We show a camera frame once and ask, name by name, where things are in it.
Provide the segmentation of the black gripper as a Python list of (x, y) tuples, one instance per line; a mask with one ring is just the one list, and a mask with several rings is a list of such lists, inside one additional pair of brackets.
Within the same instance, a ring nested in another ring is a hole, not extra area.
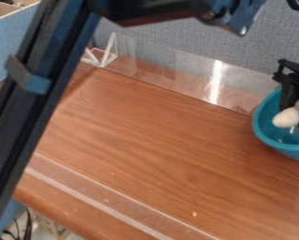
[(282, 85), (279, 110), (283, 111), (295, 104), (299, 98), (299, 64), (287, 59), (279, 59), (273, 79)]

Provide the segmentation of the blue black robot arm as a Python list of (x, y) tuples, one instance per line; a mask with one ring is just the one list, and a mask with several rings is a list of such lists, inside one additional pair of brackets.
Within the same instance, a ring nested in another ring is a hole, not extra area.
[(242, 37), (267, 0), (41, 0), (0, 90), (0, 218), (99, 20), (130, 27), (195, 18)]

